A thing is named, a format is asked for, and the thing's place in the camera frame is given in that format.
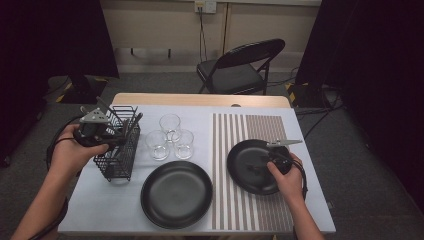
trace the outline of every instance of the human hand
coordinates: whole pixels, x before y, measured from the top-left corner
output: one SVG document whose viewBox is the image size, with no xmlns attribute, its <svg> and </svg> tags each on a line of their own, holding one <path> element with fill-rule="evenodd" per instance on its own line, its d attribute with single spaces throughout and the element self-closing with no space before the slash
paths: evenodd
<svg viewBox="0 0 424 240">
<path fill-rule="evenodd" d="M 297 161 L 300 165 L 302 165 L 302 160 L 300 160 L 294 153 L 290 153 L 290 156 L 294 161 Z M 278 170 L 277 166 L 275 166 L 273 162 L 268 162 L 267 167 L 277 181 L 278 189 L 283 194 L 286 201 L 303 200 L 302 174 L 297 167 L 292 165 L 290 171 L 285 175 Z"/>
<path fill-rule="evenodd" d="M 109 148 L 107 144 L 95 147 L 81 146 L 73 139 L 73 133 L 78 127 L 78 124 L 68 125 L 60 134 L 53 152 L 50 172 L 53 171 L 64 176 L 73 177 L 81 171 L 90 158 L 105 153 Z"/>
</svg>

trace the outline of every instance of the white tabletop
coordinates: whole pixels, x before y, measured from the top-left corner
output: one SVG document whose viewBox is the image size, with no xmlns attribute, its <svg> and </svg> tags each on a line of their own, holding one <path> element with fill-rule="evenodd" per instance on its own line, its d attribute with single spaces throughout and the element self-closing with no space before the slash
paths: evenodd
<svg viewBox="0 0 424 240">
<path fill-rule="evenodd" d="M 59 225 L 59 232 L 69 235 L 219 235 L 223 233 L 285 233 L 291 228 L 273 230 L 235 230 L 228 224 L 212 227 L 212 208 L 194 225 L 166 230 L 150 222 L 140 205 L 140 192 L 147 176 L 158 166 L 178 160 L 171 152 L 164 161 L 152 160 L 144 144 L 145 135 L 159 129 L 159 119 L 167 113 L 175 113 L 181 118 L 181 127 L 195 135 L 195 152 L 191 162 L 202 167 L 212 179 L 211 131 L 212 115 L 238 114 L 279 116 L 284 125 L 287 139 L 303 139 L 293 109 L 284 108 L 237 108 L 237 107 L 194 107 L 140 105 L 143 113 L 140 120 L 141 136 L 134 161 L 131 181 L 112 179 L 108 182 L 93 161 L 81 173 L 69 202 L 65 219 Z M 308 179 L 306 204 L 322 232 L 335 232 L 335 226 L 328 210 L 321 186 L 316 176 L 308 150 L 304 143 L 290 146 L 290 151 L 303 160 Z"/>
</svg>

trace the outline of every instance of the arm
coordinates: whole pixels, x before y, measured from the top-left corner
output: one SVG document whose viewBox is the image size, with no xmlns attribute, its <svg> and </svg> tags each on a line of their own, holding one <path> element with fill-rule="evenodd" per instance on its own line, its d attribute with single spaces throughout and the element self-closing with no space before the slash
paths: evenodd
<svg viewBox="0 0 424 240">
<path fill-rule="evenodd" d="M 67 126 L 60 139 L 72 138 L 78 125 Z M 85 148 L 75 140 L 59 142 L 53 152 L 52 164 L 44 182 L 25 213 L 12 239 L 29 239 L 51 224 L 59 215 L 68 192 L 69 184 L 76 174 L 95 155 L 104 153 L 108 146 Z M 55 239 L 57 230 L 45 239 Z"/>
<path fill-rule="evenodd" d="M 302 161 L 293 153 L 290 153 L 295 161 Z M 306 207 L 302 196 L 302 175 L 295 166 L 286 175 L 281 174 L 274 163 L 268 162 L 269 171 L 278 183 L 278 189 L 286 200 L 293 217 L 296 234 L 299 240 L 324 239 L 314 219 Z"/>
</svg>

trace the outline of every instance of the glass cup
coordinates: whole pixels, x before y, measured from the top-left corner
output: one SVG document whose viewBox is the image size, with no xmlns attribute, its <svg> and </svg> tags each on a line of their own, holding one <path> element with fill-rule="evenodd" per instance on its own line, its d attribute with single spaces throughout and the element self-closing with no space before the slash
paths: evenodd
<svg viewBox="0 0 424 240">
<path fill-rule="evenodd" d="M 160 118 L 159 125 L 162 131 L 166 134 L 168 142 L 172 142 L 172 135 L 180 130 L 180 124 L 180 117 L 175 114 L 166 114 Z"/>
<path fill-rule="evenodd" d="M 192 132 L 181 129 L 175 132 L 172 137 L 175 156 L 179 159 L 189 159 L 193 156 L 194 135 Z"/>
<path fill-rule="evenodd" d="M 169 146 L 166 134 L 160 130 L 150 132 L 146 136 L 146 144 L 149 148 L 150 156 L 154 160 L 164 160 L 169 155 Z"/>
</svg>

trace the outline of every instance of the wire rack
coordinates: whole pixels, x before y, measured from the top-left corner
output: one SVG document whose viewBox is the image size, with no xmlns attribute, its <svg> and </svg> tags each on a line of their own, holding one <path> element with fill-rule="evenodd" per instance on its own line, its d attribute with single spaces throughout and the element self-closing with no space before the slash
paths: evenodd
<svg viewBox="0 0 424 240">
<path fill-rule="evenodd" d="M 137 108 L 134 109 L 131 106 L 114 106 L 113 110 L 116 116 L 111 112 L 107 116 L 114 129 L 118 131 L 122 130 L 125 119 L 129 119 L 129 126 L 133 124 Z M 108 132 L 111 134 L 114 133 L 110 129 L 108 129 Z M 140 126 L 137 123 L 129 133 L 125 145 L 116 146 L 113 150 L 94 157 L 94 162 L 109 182 L 113 178 L 126 178 L 130 181 L 139 137 Z"/>
</svg>

